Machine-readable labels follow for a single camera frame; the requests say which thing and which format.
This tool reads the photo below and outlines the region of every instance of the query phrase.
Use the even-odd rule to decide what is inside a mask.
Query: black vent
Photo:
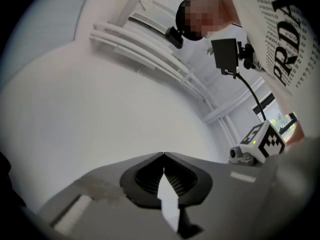
[[[163,155],[163,159],[164,174],[178,197],[186,194],[197,184],[198,178],[194,172],[166,155]]]
[[[144,191],[157,196],[159,183],[163,175],[164,167],[162,163],[162,156],[160,156],[136,173],[135,182]]]
[[[137,23],[138,25],[143,26],[143,27],[151,30],[152,32],[158,34],[159,36],[161,36],[161,37],[163,37],[163,38],[165,37],[165,34],[161,33],[159,30],[155,29],[155,28],[152,27],[152,26],[149,26],[149,25],[145,24],[144,22],[142,22],[142,21],[140,21],[140,20],[138,20],[138,19],[136,19],[136,18],[129,17],[128,20],[131,21],[131,22],[135,22],[135,23]]]

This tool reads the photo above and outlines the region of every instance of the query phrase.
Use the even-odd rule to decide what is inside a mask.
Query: window
[[[283,116],[272,93],[269,94],[260,104],[265,114],[265,118],[269,120],[275,129],[282,135],[285,142],[289,140],[295,131],[296,122],[298,120],[295,113],[293,112]],[[264,119],[258,106],[255,106],[253,111],[260,121],[263,122]]]

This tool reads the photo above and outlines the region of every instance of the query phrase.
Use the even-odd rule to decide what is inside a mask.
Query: black hair
[[[185,13],[185,6],[190,5],[191,0],[184,0],[178,8],[175,16],[175,24],[177,30],[186,38],[191,41],[199,41],[202,37],[198,37],[197,33],[191,31],[191,26],[186,25],[186,13]]]

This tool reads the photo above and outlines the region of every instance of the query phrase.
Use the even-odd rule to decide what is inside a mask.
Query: camera
[[[166,30],[164,36],[177,49],[181,49],[184,45],[184,39],[182,38],[182,34],[178,30],[176,30],[174,26],[169,27]]]

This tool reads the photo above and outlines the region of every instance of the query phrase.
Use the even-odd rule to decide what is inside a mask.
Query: white shirt
[[[289,0],[232,0],[255,55],[258,70],[282,114],[297,112],[291,102],[311,83],[320,46],[303,13]]]

